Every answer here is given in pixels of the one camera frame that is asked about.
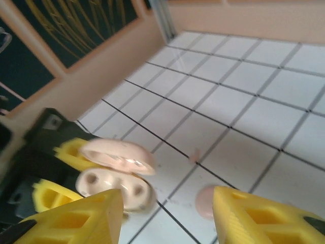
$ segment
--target white plastic part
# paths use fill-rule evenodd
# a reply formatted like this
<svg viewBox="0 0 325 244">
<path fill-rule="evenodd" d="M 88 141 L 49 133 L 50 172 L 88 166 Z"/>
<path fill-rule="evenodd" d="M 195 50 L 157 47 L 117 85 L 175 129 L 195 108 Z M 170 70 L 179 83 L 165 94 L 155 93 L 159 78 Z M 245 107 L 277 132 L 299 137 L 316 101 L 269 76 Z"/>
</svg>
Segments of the white plastic part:
<svg viewBox="0 0 325 244">
<path fill-rule="evenodd" d="M 143 209 L 152 197 L 151 187 L 141 178 L 102 168 L 83 171 L 77 178 L 76 189 L 84 197 L 109 189 L 121 189 L 125 210 Z"/>
<path fill-rule="evenodd" d="M 140 145 L 114 139 L 94 139 L 80 148 L 90 161 L 125 173 L 153 175 L 154 158 Z"/>
</svg>

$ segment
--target beige wall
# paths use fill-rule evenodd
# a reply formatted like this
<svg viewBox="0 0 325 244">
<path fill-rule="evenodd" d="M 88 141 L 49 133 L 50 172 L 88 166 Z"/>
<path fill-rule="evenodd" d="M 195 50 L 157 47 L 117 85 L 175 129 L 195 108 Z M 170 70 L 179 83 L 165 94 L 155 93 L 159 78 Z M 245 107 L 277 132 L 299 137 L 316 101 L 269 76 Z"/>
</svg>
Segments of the beige wall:
<svg viewBox="0 0 325 244">
<path fill-rule="evenodd" d="M 52 107 L 75 120 L 162 48 L 164 41 L 153 14 L 141 0 L 135 2 L 140 18 L 67 70 L 10 1 L 1 0 L 2 18 L 56 77 L 18 107 L 12 119 L 28 128 L 44 107 Z"/>
<path fill-rule="evenodd" d="M 191 30 L 325 43 L 325 3 L 179 3 L 170 1 L 178 31 Z"/>
</svg>

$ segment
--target yellow 3d-printed part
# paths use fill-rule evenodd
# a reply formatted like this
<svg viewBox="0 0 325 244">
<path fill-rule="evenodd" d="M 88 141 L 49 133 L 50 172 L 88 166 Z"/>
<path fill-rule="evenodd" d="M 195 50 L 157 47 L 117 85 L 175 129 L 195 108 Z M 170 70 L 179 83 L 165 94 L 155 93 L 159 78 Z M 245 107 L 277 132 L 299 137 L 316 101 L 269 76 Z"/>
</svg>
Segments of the yellow 3d-printed part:
<svg viewBox="0 0 325 244">
<path fill-rule="evenodd" d="M 213 212 L 220 244 L 324 244 L 325 236 L 299 208 L 227 187 L 216 187 Z"/>
<path fill-rule="evenodd" d="M 45 179 L 41 179 L 32 187 L 34 187 L 32 200 L 36 212 L 43 212 L 83 198 L 79 194 Z"/>
<path fill-rule="evenodd" d="M 60 147 L 55 147 L 53 150 L 56 151 L 55 156 L 71 167 L 79 171 L 84 171 L 88 168 L 106 168 L 98 165 L 79 153 L 79 148 L 85 145 L 88 141 L 74 138 L 70 141 L 62 143 Z"/>
<path fill-rule="evenodd" d="M 30 216 L 37 224 L 15 244 L 118 244 L 121 191 L 112 189 Z"/>
</svg>

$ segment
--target white tile floor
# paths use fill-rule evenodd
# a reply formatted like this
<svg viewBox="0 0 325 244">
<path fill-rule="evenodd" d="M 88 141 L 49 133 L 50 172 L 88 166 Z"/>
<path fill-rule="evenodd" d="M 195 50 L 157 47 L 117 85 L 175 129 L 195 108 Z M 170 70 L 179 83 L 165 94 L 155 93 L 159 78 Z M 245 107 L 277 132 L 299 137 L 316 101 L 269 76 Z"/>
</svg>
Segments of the white tile floor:
<svg viewBox="0 0 325 244">
<path fill-rule="evenodd" d="M 215 243 L 194 204 L 208 185 L 325 217 L 324 63 L 321 46 L 184 33 L 87 111 L 80 126 L 157 161 L 145 177 L 156 208 L 132 216 L 120 244 Z"/>
</svg>

